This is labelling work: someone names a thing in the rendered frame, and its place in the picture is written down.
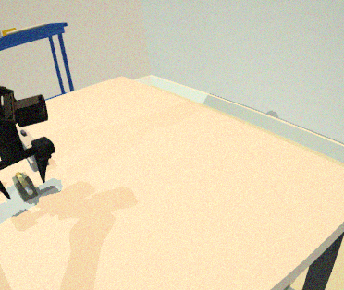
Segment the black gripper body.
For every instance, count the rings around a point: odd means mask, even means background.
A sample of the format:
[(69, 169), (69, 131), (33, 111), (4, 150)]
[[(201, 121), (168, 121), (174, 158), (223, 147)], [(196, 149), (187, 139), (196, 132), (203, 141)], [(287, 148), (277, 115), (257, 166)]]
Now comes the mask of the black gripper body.
[(0, 137), (0, 171), (34, 154), (42, 158), (55, 153), (55, 146), (47, 137), (32, 140), (31, 146), (24, 151), (17, 128)]

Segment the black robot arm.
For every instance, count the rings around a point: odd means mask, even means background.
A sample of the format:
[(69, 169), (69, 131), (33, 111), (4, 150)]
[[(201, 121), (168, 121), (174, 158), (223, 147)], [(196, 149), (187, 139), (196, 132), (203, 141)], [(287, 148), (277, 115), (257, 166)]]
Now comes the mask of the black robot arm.
[(0, 86), (0, 137), (13, 132), (16, 123), (19, 127), (27, 127), (45, 121), (48, 121), (48, 112), (43, 95), (16, 100), (13, 90)]

